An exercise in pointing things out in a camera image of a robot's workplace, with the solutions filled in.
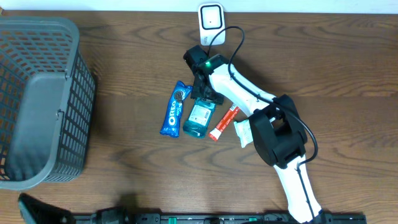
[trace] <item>wooden table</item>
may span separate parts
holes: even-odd
[[[218,142],[159,134],[177,80],[193,83],[182,55],[199,44],[196,13],[7,11],[62,16],[99,77],[88,160],[66,184],[27,191],[73,212],[126,205],[163,212],[286,210],[275,170],[244,149],[232,126]],[[363,212],[368,223],[398,222],[398,16],[227,13],[246,30],[238,70],[260,88],[289,94],[320,151],[308,165],[316,198],[332,212]],[[231,55],[228,31],[214,52]],[[184,103],[182,122],[193,100]],[[231,103],[218,106],[210,128]],[[312,153],[312,144],[307,145]],[[0,222],[20,223],[19,192],[0,190]]]

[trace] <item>mouthwash bottle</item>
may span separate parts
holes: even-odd
[[[214,103],[197,98],[189,118],[182,127],[184,132],[195,138],[204,138],[215,109]]]

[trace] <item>oreo package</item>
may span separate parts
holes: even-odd
[[[164,118],[160,133],[173,138],[180,136],[180,120],[182,116],[182,102],[192,91],[192,86],[186,86],[181,81],[175,85],[172,96],[167,106],[166,117]]]

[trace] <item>perforated basket wall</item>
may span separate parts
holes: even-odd
[[[83,168],[95,82],[78,51],[79,33],[62,18],[0,17],[0,188],[26,189],[41,181],[65,182]],[[17,177],[7,163],[21,99],[29,79],[40,72],[64,73],[62,127],[52,167]],[[48,161],[30,161],[41,163]]]

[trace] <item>white packet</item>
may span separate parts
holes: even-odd
[[[253,142],[253,135],[251,134],[250,122],[245,119],[241,122],[234,122],[235,131],[241,140],[241,146],[244,148],[250,142]]]

